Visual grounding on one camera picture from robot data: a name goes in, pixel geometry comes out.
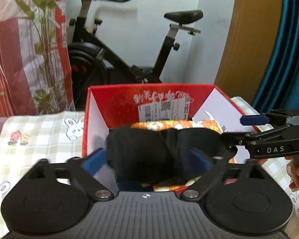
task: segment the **checkered tablecloth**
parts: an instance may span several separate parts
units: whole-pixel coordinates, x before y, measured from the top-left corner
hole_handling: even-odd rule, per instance
[[[81,157],[82,132],[78,129],[83,126],[79,124],[82,117],[84,112],[8,118],[0,134],[0,188],[6,185],[11,189],[39,159],[63,163]],[[0,213],[0,238],[7,232]]]
[[[231,99],[235,104],[237,104],[246,115],[255,115],[259,114],[256,110],[254,110],[244,99],[241,97],[234,97]],[[266,131],[272,129],[272,126],[267,124],[265,126],[258,126],[260,131]],[[289,161],[284,158],[272,158],[268,159],[266,163],[262,165],[262,167],[270,174],[271,177],[280,185],[280,187],[290,196],[296,198],[296,202],[293,202],[295,205],[293,207],[292,217],[286,227],[286,233],[290,238],[299,238],[299,191],[292,192],[289,189],[289,184],[291,182],[291,178],[287,174],[286,165]]]

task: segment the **wooden panel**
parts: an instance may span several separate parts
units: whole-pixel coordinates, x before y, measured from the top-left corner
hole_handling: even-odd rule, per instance
[[[282,0],[235,0],[215,85],[253,100],[275,43]]]

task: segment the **exercise bike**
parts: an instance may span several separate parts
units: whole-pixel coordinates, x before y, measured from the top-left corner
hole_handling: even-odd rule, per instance
[[[128,2],[131,0],[106,0],[112,2]],[[87,13],[92,0],[81,0],[82,7],[77,19],[70,20],[70,26],[75,26],[72,43],[68,45],[69,59],[72,69],[73,96],[76,108],[85,106],[87,87],[115,83],[160,83],[160,75],[168,55],[173,48],[178,51],[180,44],[175,43],[178,30],[186,30],[195,35],[201,31],[184,26],[200,20],[203,13],[200,10],[166,13],[164,17],[178,24],[170,24],[170,30],[165,37],[154,67],[129,66],[96,36],[98,25],[102,20],[94,20],[94,29],[90,33],[85,28]],[[108,61],[114,70],[119,71],[124,79],[119,82],[111,78],[110,70],[103,60]]]

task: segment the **silver screw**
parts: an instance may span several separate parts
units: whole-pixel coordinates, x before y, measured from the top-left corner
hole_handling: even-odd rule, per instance
[[[199,193],[197,191],[194,191],[194,190],[187,190],[187,191],[183,192],[183,195],[186,198],[196,198],[199,195]]]
[[[111,193],[107,190],[99,190],[95,193],[95,196],[97,196],[100,199],[107,199],[111,196]]]

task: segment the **open cardboard box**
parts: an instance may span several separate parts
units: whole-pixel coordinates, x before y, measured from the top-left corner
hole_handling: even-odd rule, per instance
[[[82,156],[104,148],[109,129],[139,122],[139,105],[184,96],[191,98],[188,120],[209,120],[205,114],[208,112],[224,132],[257,132],[255,127],[240,124],[240,118],[245,114],[215,85],[165,83],[93,86],[87,96]],[[244,163],[248,158],[249,152],[245,147],[238,146],[236,162]],[[102,164],[94,177],[116,193],[118,188],[113,170],[105,164],[104,156],[100,156],[99,161]]]

